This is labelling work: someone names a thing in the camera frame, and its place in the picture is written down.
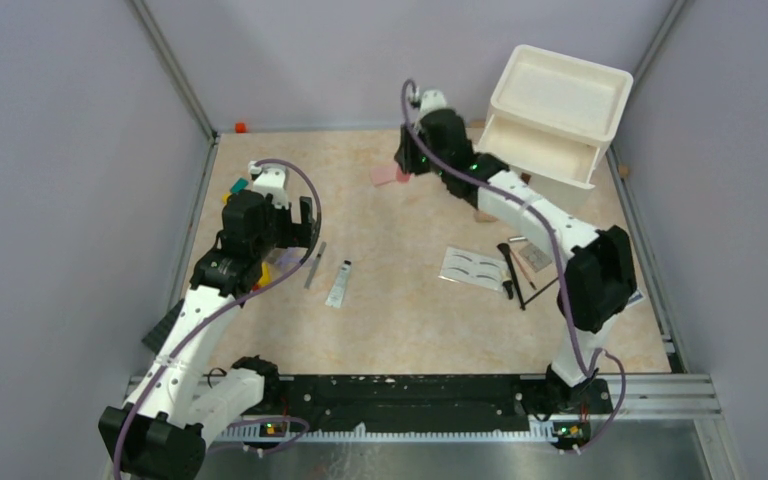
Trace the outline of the silver cosmetic tube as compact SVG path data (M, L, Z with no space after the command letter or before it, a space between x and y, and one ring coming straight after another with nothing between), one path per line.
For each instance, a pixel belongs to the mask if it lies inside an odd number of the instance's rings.
M326 297L325 305L332 308L340 308L342 306L346 288L348 285L350 272L352 268L352 262L350 260L344 260L340 265L337 275L335 277L334 284Z

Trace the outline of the white drawer organizer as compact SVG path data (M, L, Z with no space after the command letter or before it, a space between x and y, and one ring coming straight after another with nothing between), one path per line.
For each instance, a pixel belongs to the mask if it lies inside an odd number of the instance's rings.
M613 142L634 78L614 67L517 46L491 95L478 140L565 211L579 210Z

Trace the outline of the pink spray bottle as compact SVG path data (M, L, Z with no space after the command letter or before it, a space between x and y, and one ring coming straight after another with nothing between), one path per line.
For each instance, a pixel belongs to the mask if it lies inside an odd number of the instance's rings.
M411 179L411 175L409 173L403 172L400 168L397 168L395 170L394 179L398 183L408 183Z

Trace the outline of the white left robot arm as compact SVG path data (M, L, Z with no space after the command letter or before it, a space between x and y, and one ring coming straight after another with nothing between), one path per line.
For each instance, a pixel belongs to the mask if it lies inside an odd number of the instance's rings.
M201 397L195 390L237 311L296 272L291 267L260 286L269 254L282 248L313 252L322 222L318 194L300 197L299 209L301 220L294 222L291 206L279 205L272 194L231 195L222 227L197 261L152 366L124 403L106 408L99 419L114 478L193 479L234 417L249 407L262 414L277 407L280 386L256 368L231 369Z

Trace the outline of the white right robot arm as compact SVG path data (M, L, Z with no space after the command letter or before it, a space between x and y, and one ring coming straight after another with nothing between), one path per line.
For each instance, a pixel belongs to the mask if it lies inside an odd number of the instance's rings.
M396 161L405 174L438 176L447 191L515 229L556 267L564 342L550 363L546 397L572 412L587 397L604 343L637 291L631 241L619 226L599 229L533 190L510 166L474 150L463 119L443 107L411 120L405 113Z

